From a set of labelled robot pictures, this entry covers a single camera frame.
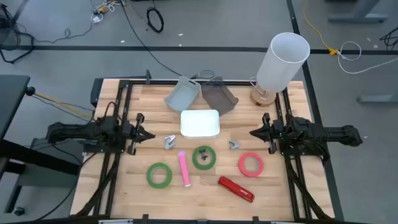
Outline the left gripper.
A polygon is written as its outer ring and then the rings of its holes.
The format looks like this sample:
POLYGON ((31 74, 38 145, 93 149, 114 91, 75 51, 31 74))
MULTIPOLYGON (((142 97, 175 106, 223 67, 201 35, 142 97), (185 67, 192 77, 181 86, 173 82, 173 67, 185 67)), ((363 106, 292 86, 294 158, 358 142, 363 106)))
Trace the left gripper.
POLYGON ((129 120, 126 120, 123 123, 123 136, 126 139, 131 140, 131 144, 127 148, 127 153, 130 155, 136 154, 136 144, 140 144, 146 140, 154 139, 154 134, 146 131, 141 124, 144 121, 144 115, 142 113, 138 113, 136 116, 136 125, 130 123, 129 120))

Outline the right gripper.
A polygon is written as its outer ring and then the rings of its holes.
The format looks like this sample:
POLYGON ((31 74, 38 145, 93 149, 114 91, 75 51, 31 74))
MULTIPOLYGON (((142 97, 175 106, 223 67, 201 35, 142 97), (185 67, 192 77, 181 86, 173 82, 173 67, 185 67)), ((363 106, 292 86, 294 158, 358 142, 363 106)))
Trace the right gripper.
POLYGON ((277 151, 277 145, 274 140, 282 138, 284 125, 280 119, 273 120, 272 124, 270 124, 270 120, 270 114, 264 113, 262 117, 263 125, 260 128, 250 131, 249 133, 250 135, 257 137, 264 142, 268 142, 269 154, 275 154, 277 151))

